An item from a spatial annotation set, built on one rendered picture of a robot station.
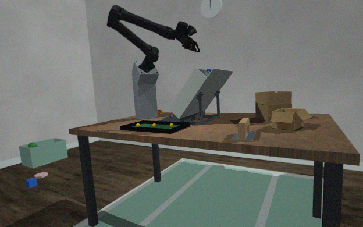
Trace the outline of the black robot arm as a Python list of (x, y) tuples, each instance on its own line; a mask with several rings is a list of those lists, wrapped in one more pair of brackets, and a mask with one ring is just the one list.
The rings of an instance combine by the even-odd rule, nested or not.
[[(122, 18), (122, 19), (121, 19)], [(144, 58), (142, 64), (139, 65), (139, 68), (146, 73), (152, 70), (155, 65), (153, 62), (156, 62), (159, 58), (159, 49), (157, 47), (152, 47), (145, 43), (142, 39), (140, 39), (137, 35), (135, 35), (131, 30), (129, 30), (125, 25), (123, 25), (121, 20), (126, 22), (135, 24), (136, 26), (142, 27), (149, 31), (159, 34), (168, 40), (177, 39), (180, 42), (180, 38), (185, 41), (188, 37), (192, 39), (191, 35), (195, 34), (197, 31), (191, 25), (188, 26), (186, 22), (178, 22), (177, 29), (172, 29), (171, 27), (164, 26), (155, 22), (152, 22), (143, 17), (137, 16), (133, 13), (126, 11), (124, 8), (113, 5), (111, 10), (109, 11), (107, 26), (115, 29), (122, 36), (132, 42), (136, 47), (143, 51), (143, 53), (147, 56)], [(167, 30), (166, 30), (167, 29)], [(176, 32), (176, 33), (175, 33)]]

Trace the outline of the grey bank of square funnels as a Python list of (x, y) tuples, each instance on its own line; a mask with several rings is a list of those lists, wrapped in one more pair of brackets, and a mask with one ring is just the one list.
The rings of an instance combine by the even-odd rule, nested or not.
[(233, 71), (212, 69), (211, 72), (195, 68), (179, 92), (169, 110), (174, 114), (164, 117), (165, 122), (193, 121), (200, 118), (199, 100), (196, 98), (202, 92), (202, 114), (215, 98), (217, 90), (223, 87)]

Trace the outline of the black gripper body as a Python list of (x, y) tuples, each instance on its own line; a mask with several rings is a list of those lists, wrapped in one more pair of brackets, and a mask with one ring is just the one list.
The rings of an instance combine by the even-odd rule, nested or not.
[(180, 42), (182, 43), (182, 47), (185, 47), (189, 40), (191, 40), (193, 43), (195, 43), (195, 41), (194, 41), (194, 40), (192, 40), (192, 39), (186, 38), (186, 40), (185, 40), (185, 41), (183, 41), (183, 40), (180, 38)]

